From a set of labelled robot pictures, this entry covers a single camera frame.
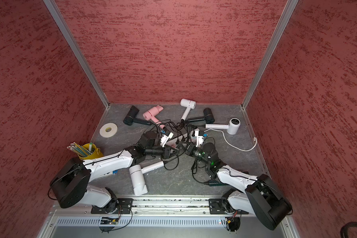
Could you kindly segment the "white round hair dryer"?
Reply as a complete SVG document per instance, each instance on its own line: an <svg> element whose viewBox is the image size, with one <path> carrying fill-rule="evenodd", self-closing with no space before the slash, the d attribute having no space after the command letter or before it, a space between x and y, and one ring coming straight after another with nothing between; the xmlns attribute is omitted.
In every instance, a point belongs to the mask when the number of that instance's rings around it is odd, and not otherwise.
<svg viewBox="0 0 357 238"><path fill-rule="evenodd" d="M235 135L241 125L241 121L238 118L230 119L228 124L206 124L206 129L213 129L213 130L226 130L226 132L230 135Z"/></svg>

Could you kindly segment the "white power strip coloured sockets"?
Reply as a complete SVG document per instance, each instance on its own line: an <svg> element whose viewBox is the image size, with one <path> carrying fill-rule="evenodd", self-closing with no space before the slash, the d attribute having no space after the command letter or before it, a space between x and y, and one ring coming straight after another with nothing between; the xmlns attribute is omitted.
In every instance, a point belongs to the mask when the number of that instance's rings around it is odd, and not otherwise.
<svg viewBox="0 0 357 238"><path fill-rule="evenodd" d="M194 132L192 131L190 133L190 135L188 135L187 133L184 134L184 135L180 135L180 136L176 136L172 139L170 139L167 143L166 143L166 146L170 146L172 148L177 148L178 147L178 144L180 142L185 142L185 141L189 141L189 142L194 142L196 143L197 139L196 139L196 136L194 134Z"/></svg>

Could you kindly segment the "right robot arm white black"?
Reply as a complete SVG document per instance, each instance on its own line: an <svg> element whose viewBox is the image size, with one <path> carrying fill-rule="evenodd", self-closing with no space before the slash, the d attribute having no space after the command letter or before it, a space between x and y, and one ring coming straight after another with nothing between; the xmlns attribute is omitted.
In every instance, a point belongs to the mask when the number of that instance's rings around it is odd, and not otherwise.
<svg viewBox="0 0 357 238"><path fill-rule="evenodd" d="M253 176L233 169L219 158L213 143L202 147L191 143L184 147L184 152L204 164L210 177L207 182L216 180L233 187L223 195L226 212L242 210L253 214L270 230L293 212L290 202L268 175Z"/></svg>

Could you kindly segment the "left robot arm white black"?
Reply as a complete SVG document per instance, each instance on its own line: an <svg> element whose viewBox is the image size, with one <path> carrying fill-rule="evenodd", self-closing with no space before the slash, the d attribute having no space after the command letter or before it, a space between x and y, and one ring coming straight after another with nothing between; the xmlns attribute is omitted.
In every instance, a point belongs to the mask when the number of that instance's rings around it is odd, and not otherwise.
<svg viewBox="0 0 357 238"><path fill-rule="evenodd" d="M145 168L140 163L146 156L169 158L171 147L167 142L173 138L172 132L162 136L160 146L155 145L157 134L153 131L144 133L138 143L124 148L121 152L92 160L70 159L50 182L48 192L52 192L61 208L69 208L76 204L92 205L105 208L108 213L118 207L117 197L109 188L91 186L93 180L110 175L120 169L129 169L134 195L140 196L148 192L144 174L164 166L164 161Z"/></svg>

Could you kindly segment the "dark green hair dryer back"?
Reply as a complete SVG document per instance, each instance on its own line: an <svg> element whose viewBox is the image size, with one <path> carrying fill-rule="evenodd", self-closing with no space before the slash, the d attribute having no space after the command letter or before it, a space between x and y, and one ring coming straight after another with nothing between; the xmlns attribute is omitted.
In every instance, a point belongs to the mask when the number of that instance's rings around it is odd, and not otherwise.
<svg viewBox="0 0 357 238"><path fill-rule="evenodd" d="M213 116L212 110L210 108L205 108L203 110L202 117L190 118L184 121L185 124L191 124L197 122L205 122L206 124L213 124L215 122L215 118Z"/></svg>

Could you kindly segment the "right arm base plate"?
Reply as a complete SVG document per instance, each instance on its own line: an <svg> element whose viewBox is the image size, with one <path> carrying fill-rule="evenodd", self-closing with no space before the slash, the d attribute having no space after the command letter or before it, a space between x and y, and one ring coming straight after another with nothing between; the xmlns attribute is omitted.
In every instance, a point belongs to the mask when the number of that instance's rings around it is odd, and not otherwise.
<svg viewBox="0 0 357 238"><path fill-rule="evenodd" d="M248 215L244 210L234 209L230 203L223 198L211 198L209 201L209 210L212 215L226 215L227 217L237 215Z"/></svg>

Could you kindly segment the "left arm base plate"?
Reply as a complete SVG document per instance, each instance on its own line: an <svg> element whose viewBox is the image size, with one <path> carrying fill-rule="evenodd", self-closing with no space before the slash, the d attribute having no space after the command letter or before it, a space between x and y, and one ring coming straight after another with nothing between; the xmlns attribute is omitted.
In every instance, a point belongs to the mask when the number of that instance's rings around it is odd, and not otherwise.
<svg viewBox="0 0 357 238"><path fill-rule="evenodd" d="M133 205L132 198L112 199L105 207L92 206L91 214L130 214Z"/></svg>

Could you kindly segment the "white hair dryer front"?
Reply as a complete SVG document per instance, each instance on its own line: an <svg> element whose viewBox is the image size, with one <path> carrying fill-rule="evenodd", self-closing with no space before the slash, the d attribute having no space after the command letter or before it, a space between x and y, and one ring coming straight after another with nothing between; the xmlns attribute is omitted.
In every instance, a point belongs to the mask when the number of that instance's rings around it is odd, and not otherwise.
<svg viewBox="0 0 357 238"><path fill-rule="evenodd" d="M156 170L164 166L164 162L160 161L147 167L141 168L140 165L135 165L129 168L133 192L135 196L141 196L148 193L148 188L145 182L144 174Z"/></svg>

